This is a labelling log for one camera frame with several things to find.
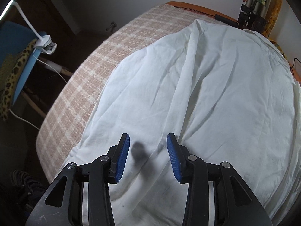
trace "white sheet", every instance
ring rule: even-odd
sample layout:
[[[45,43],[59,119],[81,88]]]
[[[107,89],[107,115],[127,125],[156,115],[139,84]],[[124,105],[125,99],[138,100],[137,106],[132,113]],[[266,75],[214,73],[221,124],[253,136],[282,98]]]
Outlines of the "white sheet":
[[[229,161],[276,225],[300,191],[299,106],[300,86],[267,39],[196,20],[118,65],[62,167],[106,154],[126,132],[123,178],[109,186],[115,224],[181,225],[188,186],[171,169],[173,132],[204,161]]]

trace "blue gripper pad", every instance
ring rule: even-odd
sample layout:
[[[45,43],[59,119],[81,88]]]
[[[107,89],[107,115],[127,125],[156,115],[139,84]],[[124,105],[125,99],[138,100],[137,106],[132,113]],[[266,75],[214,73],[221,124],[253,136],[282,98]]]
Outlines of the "blue gripper pad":
[[[117,164],[116,164],[116,173],[115,173],[115,181],[119,182],[120,178],[122,178],[124,166],[126,162],[126,158],[128,156],[128,150],[130,149],[130,136],[127,134],[123,146],[121,148]]]
[[[175,150],[175,145],[178,144],[174,144],[172,142],[170,134],[167,135],[166,144],[167,144],[168,154],[170,156],[171,166],[173,168],[173,174],[175,175],[175,178],[178,180],[178,182],[180,182],[182,180],[181,164],[177,152]]]

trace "plaid blanket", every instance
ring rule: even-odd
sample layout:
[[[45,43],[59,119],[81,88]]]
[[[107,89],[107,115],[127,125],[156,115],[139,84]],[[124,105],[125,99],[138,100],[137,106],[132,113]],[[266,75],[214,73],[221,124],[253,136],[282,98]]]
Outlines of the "plaid blanket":
[[[222,24],[171,5],[156,6],[115,32],[81,64],[48,112],[37,137],[37,154],[50,182],[80,141],[97,98],[118,63],[195,19]]]

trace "chair leg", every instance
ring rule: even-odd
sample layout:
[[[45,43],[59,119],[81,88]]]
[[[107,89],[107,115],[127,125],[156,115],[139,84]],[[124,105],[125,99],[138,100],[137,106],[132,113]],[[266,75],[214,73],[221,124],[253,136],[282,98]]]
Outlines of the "chair leg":
[[[24,91],[21,91],[21,95],[40,116],[42,116],[43,118],[46,117],[46,114],[31,100],[31,98]]]
[[[57,66],[57,69],[56,69],[56,70],[57,70],[59,73],[65,75],[65,76],[71,77],[71,76],[73,75],[72,72],[68,71],[67,69],[63,68],[62,66],[60,66],[60,65],[58,65],[58,64],[56,64],[56,63],[54,63],[54,62],[52,62],[52,61],[50,61],[50,60],[44,59],[44,58],[42,58],[42,57],[39,57],[39,59],[40,59],[41,61],[43,61],[45,64],[49,64],[49,65],[51,65],[51,66],[54,67],[54,68],[55,68],[55,66]],[[43,64],[43,65],[45,66],[46,69],[53,71],[53,69],[52,69],[51,67],[49,67],[49,66],[47,66],[47,65],[45,65],[45,64]]]
[[[32,98],[34,100],[36,100],[37,102],[41,103],[46,110],[49,109],[49,107],[47,106],[47,104],[43,100],[41,100],[38,97],[38,95],[35,94],[29,87],[27,87],[26,85],[24,85],[24,88],[25,88],[25,91],[24,91],[25,93],[29,93],[32,96]]]

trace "orange wooden frame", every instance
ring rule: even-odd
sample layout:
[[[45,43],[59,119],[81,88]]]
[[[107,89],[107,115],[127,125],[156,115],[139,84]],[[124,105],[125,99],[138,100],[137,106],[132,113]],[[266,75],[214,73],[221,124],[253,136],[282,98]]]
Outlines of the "orange wooden frame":
[[[231,18],[230,16],[227,16],[223,13],[214,11],[212,9],[206,8],[206,7],[202,7],[202,6],[198,6],[198,5],[194,5],[194,4],[190,4],[190,3],[186,3],[186,2],[176,2],[176,1],[170,1],[167,2],[166,4],[172,5],[174,7],[178,7],[178,8],[182,8],[184,10],[188,10],[194,13],[199,13],[199,14],[205,14],[209,17],[213,17],[218,14],[220,16],[223,16],[227,19],[233,20],[235,22],[237,22],[236,19]],[[301,77],[298,75],[297,71],[293,68],[292,71],[294,72],[294,77],[298,82],[301,82]]]

